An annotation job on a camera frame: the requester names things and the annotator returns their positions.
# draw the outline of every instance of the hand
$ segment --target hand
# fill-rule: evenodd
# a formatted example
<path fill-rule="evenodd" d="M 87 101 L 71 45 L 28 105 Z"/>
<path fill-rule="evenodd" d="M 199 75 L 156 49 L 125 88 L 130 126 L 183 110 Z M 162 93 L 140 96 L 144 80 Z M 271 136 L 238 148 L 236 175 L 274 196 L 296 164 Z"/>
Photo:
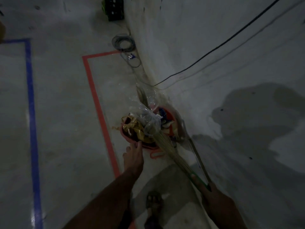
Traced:
<path fill-rule="evenodd" d="M 135 144 L 130 143 L 130 146 L 126 147 L 126 153 L 123 154 L 123 158 L 124 171 L 130 171 L 138 179 L 143 171 L 144 165 L 142 141 L 138 142 L 137 148 Z"/>
<path fill-rule="evenodd" d="M 219 229 L 247 228 L 232 198 L 223 194 L 214 183 L 209 183 L 210 192 L 195 175 L 192 179 L 202 194 L 203 207 Z"/>

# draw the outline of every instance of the blue tape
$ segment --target blue tape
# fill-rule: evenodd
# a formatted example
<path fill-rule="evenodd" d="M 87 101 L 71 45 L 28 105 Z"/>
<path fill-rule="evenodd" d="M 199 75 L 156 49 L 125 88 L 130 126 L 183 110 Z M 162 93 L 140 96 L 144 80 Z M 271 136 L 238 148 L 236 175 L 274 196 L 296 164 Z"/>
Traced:
<path fill-rule="evenodd" d="M 27 71 L 27 97 L 29 102 L 29 117 L 30 117 L 30 150 L 31 150 L 31 171 L 32 184 L 34 195 L 34 218 L 35 229 L 43 229 L 41 199 L 40 199 L 40 179 L 39 179 L 39 160 L 38 146 L 36 134 L 36 119 L 35 119 L 35 102 L 34 102 L 34 86 L 33 86 L 33 70 L 31 59 L 31 42 L 30 39 L 13 39 L 4 40 L 3 43 L 20 43 L 25 45 L 25 63 Z"/>

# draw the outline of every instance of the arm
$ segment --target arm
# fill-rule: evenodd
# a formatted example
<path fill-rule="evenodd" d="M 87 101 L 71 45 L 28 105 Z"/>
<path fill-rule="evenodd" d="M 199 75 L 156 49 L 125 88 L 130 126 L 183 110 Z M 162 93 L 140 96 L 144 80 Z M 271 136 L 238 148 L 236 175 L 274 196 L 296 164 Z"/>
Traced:
<path fill-rule="evenodd" d="M 223 194 L 212 182 L 209 183 L 212 191 L 209 191 L 195 175 L 192 179 L 202 194 L 204 209 L 219 229 L 247 229 L 232 198 Z"/>
<path fill-rule="evenodd" d="M 117 228 L 128 207 L 132 187 L 143 170 L 142 142 L 130 144 L 124 157 L 124 173 L 108 185 L 63 229 Z"/>

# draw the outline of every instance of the person's left hand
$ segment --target person's left hand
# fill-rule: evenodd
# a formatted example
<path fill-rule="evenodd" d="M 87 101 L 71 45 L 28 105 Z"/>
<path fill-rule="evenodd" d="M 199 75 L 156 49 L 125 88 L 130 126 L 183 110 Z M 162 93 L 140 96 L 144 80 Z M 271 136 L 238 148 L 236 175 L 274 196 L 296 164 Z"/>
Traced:
<path fill-rule="evenodd" d="M 138 142 L 138 147 L 135 147 L 135 144 L 130 143 L 126 147 L 126 153 L 123 154 L 124 158 L 124 171 L 131 171 L 136 179 L 139 178 L 140 174 L 143 171 L 144 158 L 142 151 L 142 141 Z"/>

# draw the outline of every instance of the white wall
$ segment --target white wall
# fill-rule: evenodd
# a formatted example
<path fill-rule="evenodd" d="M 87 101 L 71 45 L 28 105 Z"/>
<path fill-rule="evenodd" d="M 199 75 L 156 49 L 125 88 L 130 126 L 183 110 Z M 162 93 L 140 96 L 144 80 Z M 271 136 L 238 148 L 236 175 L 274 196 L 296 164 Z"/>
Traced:
<path fill-rule="evenodd" d="M 155 84 L 273 1 L 125 0 L 125 18 Z M 250 228 L 305 228 L 303 1 L 280 0 L 225 46 L 158 86 Z"/>

